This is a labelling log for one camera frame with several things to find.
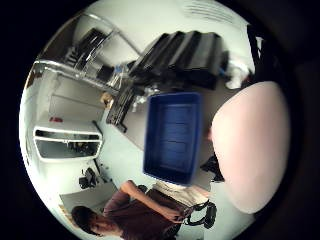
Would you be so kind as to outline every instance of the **pink round object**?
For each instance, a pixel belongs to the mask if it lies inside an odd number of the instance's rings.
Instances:
[[[243,89],[217,111],[211,131],[230,201],[242,212],[259,211],[287,164],[290,122],[279,86],[260,82]]]

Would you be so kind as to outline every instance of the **man's arm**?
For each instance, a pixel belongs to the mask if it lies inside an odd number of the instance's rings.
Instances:
[[[178,217],[180,217],[179,211],[167,208],[165,206],[160,205],[156,201],[154,201],[152,198],[149,196],[145,195],[135,184],[132,180],[128,180],[124,182],[121,186],[120,189],[129,194],[131,197],[139,200],[149,208],[153,209],[154,211],[158,212],[161,214],[163,217],[166,219],[170,220],[171,222],[174,223],[181,223],[181,221],[176,221]]]

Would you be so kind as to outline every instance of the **blue crate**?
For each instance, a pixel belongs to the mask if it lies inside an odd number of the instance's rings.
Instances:
[[[143,172],[190,185],[202,137],[202,97],[196,92],[154,95],[148,101]]]

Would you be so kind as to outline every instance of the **desk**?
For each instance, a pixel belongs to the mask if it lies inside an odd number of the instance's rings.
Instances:
[[[212,118],[220,106],[231,98],[238,90],[230,90],[224,86],[223,80],[218,80],[215,90],[208,90],[201,87],[191,86],[186,91],[196,91],[202,94],[203,97],[203,136],[206,135]],[[147,124],[148,103],[138,104],[136,112],[132,112],[132,106],[129,108],[125,118],[124,125],[127,131],[122,133],[139,149],[144,149],[144,136]],[[210,190],[210,180],[212,173],[200,170],[199,166],[205,163],[210,156],[212,156],[212,143],[203,137],[200,143],[200,151],[198,157],[198,168],[195,173],[194,184],[206,190]]]

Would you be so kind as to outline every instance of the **maroon shirt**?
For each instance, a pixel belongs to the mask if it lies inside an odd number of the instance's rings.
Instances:
[[[155,189],[146,193],[157,203],[184,213],[191,214],[191,209]],[[133,200],[119,189],[106,203],[103,215],[112,219],[122,230],[125,240],[159,240],[175,223],[167,220],[142,202]]]

